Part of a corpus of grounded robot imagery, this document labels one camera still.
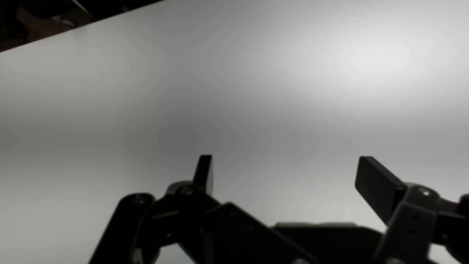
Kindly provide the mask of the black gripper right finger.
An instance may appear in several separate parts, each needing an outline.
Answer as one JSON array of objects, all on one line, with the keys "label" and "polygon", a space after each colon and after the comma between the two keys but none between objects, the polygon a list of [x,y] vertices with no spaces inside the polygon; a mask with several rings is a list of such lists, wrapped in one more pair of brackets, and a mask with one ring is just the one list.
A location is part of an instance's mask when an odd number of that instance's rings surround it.
[{"label": "black gripper right finger", "polygon": [[387,227],[373,257],[374,264],[436,264],[433,244],[469,264],[469,196],[458,203],[437,191],[405,184],[371,156],[358,162],[355,188]]}]

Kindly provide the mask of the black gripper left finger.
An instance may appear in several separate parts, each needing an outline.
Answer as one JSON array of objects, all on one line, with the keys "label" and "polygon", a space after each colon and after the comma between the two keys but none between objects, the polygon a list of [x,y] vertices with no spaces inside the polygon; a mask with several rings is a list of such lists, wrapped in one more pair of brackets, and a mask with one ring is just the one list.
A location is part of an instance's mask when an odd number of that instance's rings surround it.
[{"label": "black gripper left finger", "polygon": [[211,197],[213,158],[200,158],[192,181],[151,194],[123,197],[90,264],[157,264],[164,247],[178,244],[194,264],[318,264],[279,232]]}]

